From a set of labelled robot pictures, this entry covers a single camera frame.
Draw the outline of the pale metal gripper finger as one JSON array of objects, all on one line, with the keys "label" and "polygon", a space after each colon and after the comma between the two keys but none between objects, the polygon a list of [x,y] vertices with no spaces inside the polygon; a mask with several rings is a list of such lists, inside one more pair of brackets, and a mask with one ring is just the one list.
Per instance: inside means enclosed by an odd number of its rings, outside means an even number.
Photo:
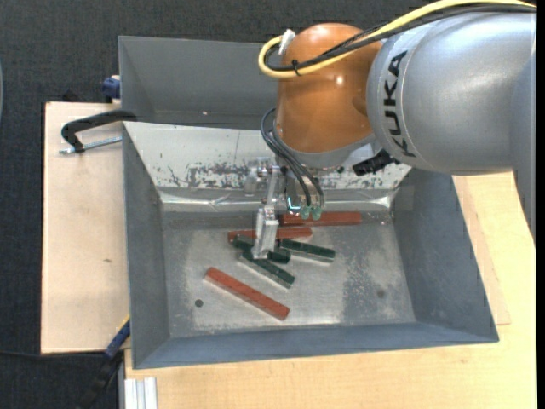
[{"label": "pale metal gripper finger", "polygon": [[255,259],[264,259],[269,251],[267,243],[267,215],[264,209],[259,209],[256,216],[255,242],[252,256]]},{"label": "pale metal gripper finger", "polygon": [[264,254],[272,251],[275,246],[278,231],[278,218],[274,210],[265,210],[264,221]]}]

